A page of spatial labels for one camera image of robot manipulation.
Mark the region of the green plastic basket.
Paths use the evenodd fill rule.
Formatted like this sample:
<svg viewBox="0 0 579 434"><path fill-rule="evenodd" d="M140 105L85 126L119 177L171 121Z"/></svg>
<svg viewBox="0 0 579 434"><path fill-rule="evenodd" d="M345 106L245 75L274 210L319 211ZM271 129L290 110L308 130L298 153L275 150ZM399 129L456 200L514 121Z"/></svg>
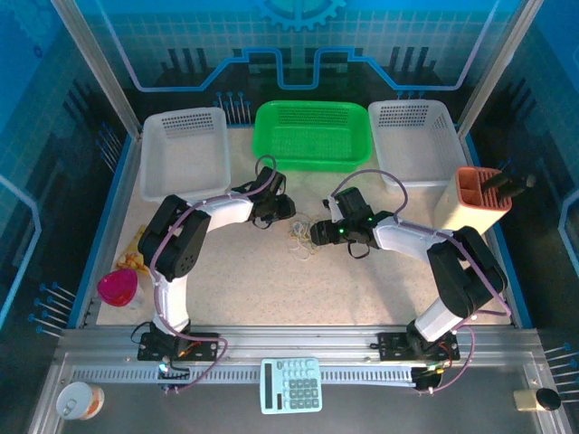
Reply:
<svg viewBox="0 0 579 434"><path fill-rule="evenodd" d="M274 100L256 112L252 150L278 169L351 173L372 154L369 115L350 102Z"/></svg>

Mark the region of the white plastic basket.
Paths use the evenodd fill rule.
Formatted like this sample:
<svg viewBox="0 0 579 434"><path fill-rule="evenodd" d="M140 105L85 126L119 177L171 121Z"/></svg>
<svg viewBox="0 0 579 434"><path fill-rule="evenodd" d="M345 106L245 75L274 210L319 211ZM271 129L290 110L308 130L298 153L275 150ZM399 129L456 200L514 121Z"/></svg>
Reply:
<svg viewBox="0 0 579 434"><path fill-rule="evenodd" d="M139 169L143 200L160 203L175 194L191 203L225 193L230 182L223 109L188 108L146 119Z"/></svg>
<svg viewBox="0 0 579 434"><path fill-rule="evenodd" d="M411 191L444 189L467 164L449 110L438 100L376 101L368 114L379 168Z"/></svg>

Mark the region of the beige holder with orange rim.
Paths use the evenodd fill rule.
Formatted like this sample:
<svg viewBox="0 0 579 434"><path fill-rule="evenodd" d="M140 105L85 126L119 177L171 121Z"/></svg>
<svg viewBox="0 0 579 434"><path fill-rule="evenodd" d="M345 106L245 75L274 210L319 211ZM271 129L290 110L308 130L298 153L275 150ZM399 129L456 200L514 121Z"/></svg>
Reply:
<svg viewBox="0 0 579 434"><path fill-rule="evenodd" d="M486 167L459 167L450 179L433 211L433 226L437 229L458 230L463 226L483 234L512 208L511 198L498 198L498 187L483 185L498 177L497 170Z"/></svg>

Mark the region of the light blue calculator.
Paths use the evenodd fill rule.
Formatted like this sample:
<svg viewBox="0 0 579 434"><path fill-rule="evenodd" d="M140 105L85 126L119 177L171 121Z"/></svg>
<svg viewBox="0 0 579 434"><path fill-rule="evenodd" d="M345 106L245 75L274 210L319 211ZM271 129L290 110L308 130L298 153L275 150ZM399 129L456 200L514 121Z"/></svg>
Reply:
<svg viewBox="0 0 579 434"><path fill-rule="evenodd" d="M323 407L321 372L313 357L261 360L259 389L264 415L319 412Z"/></svg>

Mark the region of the yellow snack bag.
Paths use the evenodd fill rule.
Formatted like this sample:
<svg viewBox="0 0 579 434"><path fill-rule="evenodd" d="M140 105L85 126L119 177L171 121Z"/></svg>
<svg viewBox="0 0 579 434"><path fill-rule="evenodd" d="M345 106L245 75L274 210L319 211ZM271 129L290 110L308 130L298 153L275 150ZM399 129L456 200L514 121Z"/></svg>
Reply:
<svg viewBox="0 0 579 434"><path fill-rule="evenodd" d="M116 269L133 269L136 272L148 273L148 267L145 265L143 255L138 251L138 243L146 229L145 225L141 225L131 242L122 251L115 261Z"/></svg>

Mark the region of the pink plastic cup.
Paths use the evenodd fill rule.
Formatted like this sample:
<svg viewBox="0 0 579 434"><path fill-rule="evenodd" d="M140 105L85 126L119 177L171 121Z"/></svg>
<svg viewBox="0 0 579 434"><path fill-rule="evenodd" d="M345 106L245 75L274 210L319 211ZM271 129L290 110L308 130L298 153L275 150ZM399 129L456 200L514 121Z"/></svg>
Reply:
<svg viewBox="0 0 579 434"><path fill-rule="evenodd" d="M144 305L145 295L133 269L119 269L104 276L97 285L100 299L112 307L138 309Z"/></svg>

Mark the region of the tin can with orange label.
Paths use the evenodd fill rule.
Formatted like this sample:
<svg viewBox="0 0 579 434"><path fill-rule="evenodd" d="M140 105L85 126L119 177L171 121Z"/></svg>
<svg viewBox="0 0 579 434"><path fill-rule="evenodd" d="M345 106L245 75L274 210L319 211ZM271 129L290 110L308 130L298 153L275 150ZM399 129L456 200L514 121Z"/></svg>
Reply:
<svg viewBox="0 0 579 434"><path fill-rule="evenodd" d="M98 385L72 382L58 395L55 409L64 420L89 420L100 412L104 401L104 391Z"/></svg>

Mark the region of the aluminium rail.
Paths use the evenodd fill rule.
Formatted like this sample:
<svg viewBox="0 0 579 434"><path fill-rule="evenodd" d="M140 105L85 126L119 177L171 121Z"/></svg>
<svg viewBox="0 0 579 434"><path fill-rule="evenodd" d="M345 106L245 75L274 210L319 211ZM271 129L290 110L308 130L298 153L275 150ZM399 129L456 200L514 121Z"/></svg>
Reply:
<svg viewBox="0 0 579 434"><path fill-rule="evenodd" d="M324 365L379 363L370 344L382 332L403 333L403 325L330 326L201 326L201 333L217 333L228 341L224 364L256 364L263 358L314 356ZM474 325L473 367L544 364L546 357L534 329L511 325ZM133 328L94 326L62 332L53 360L70 365L135 365L137 345L129 336Z"/></svg>

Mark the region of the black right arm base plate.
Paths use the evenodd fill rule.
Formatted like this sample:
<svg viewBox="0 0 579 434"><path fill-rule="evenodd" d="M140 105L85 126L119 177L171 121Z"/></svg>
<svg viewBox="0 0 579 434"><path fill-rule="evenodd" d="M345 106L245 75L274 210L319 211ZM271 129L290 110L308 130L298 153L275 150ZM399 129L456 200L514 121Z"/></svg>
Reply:
<svg viewBox="0 0 579 434"><path fill-rule="evenodd" d="M382 362L442 362L459 361L460 349L456 335L447 333L428 342L414 333L379 333L372 347Z"/></svg>

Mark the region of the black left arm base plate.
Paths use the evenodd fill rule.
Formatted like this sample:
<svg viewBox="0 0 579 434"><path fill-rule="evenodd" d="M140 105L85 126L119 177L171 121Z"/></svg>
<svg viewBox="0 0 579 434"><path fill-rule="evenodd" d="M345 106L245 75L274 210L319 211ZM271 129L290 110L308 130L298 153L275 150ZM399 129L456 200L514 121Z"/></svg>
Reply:
<svg viewBox="0 0 579 434"><path fill-rule="evenodd" d="M173 362L213 362L217 357L218 342L185 340L158 332L145 332L140 336L137 359L161 362L169 357Z"/></svg>

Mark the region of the aluminium frame post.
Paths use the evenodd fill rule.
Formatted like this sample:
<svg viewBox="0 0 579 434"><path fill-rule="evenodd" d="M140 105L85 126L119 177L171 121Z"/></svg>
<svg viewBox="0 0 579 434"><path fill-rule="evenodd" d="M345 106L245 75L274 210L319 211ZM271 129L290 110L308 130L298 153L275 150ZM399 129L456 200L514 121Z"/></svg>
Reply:
<svg viewBox="0 0 579 434"><path fill-rule="evenodd" d="M140 139L141 124L76 2L50 1L123 127L133 140Z"/></svg>
<svg viewBox="0 0 579 434"><path fill-rule="evenodd" d="M543 3L544 0L519 0L513 18L460 115L457 132L460 140L469 134Z"/></svg>

